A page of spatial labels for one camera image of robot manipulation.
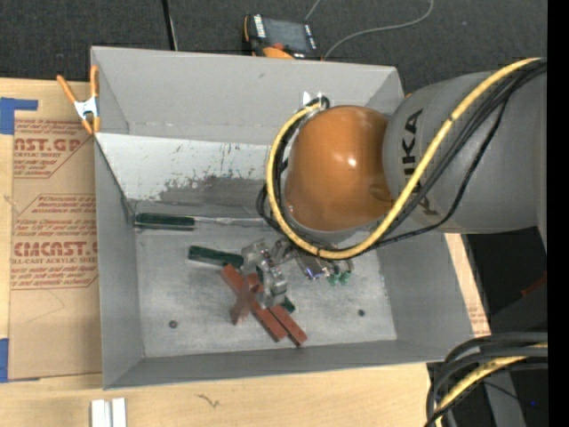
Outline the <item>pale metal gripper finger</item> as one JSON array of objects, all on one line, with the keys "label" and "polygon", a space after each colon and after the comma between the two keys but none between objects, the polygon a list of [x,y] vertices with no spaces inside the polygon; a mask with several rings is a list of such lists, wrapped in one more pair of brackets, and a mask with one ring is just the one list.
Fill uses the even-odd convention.
[{"label": "pale metal gripper finger", "polygon": [[262,304],[267,308],[282,304],[285,301],[288,288],[285,275],[278,266],[268,265],[262,268],[262,273]]},{"label": "pale metal gripper finger", "polygon": [[264,274],[268,268],[266,259],[268,246],[264,239],[257,240],[241,250],[241,255],[244,259],[241,273],[243,278],[247,278],[253,273],[260,272]]}]

